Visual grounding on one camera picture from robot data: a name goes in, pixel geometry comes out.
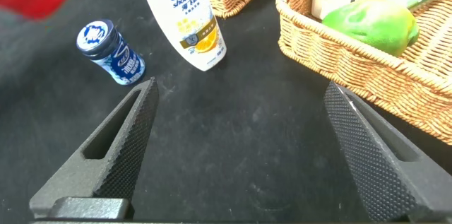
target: blue can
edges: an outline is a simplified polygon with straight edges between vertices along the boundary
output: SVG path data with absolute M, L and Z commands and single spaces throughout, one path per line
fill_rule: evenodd
M 129 48 L 110 20 L 87 24 L 78 34 L 77 47 L 118 84 L 135 83 L 144 74 L 143 58 Z

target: bottle label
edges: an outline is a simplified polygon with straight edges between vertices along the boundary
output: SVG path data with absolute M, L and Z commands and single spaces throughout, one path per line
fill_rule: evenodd
M 121 34 L 118 47 L 109 56 L 93 62 L 108 71 L 122 85 L 135 83 L 145 70 L 143 58 L 129 48 Z

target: dark fabric surface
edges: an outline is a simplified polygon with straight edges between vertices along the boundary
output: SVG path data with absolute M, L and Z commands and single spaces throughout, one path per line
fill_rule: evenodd
M 367 220 L 323 106 L 328 80 L 280 53 L 274 3 L 219 20 L 227 56 L 207 72 L 173 50 L 145 0 L 68 0 L 42 22 L 2 14 L 0 223 L 32 218 L 31 196 L 131 89 L 76 49 L 98 18 L 160 88 L 137 219 Z

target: can lid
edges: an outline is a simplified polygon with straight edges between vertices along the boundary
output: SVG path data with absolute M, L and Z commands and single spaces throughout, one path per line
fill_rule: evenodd
M 102 19 L 87 24 L 77 36 L 77 48 L 86 56 L 93 57 L 108 48 L 115 39 L 113 22 Z

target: woven basket rim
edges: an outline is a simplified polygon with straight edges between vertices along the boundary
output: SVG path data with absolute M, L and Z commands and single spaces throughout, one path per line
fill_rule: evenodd
M 330 40 L 335 40 L 341 45 L 346 46 L 348 49 L 352 49 L 354 52 L 362 55 L 364 58 L 368 58 L 385 66 L 390 66 L 392 69 L 401 72 L 412 80 L 429 86 L 437 93 L 450 95 L 449 97 L 452 97 L 452 77 L 442 78 L 419 68 L 412 62 L 394 57 L 377 48 L 371 47 L 370 45 L 364 44 L 345 34 L 326 27 L 323 24 L 293 10 L 287 3 L 287 0 L 276 0 L 276 8 L 280 15 L 288 18 L 292 22 L 302 25 L 305 28 L 314 31 L 319 35 L 323 35 Z

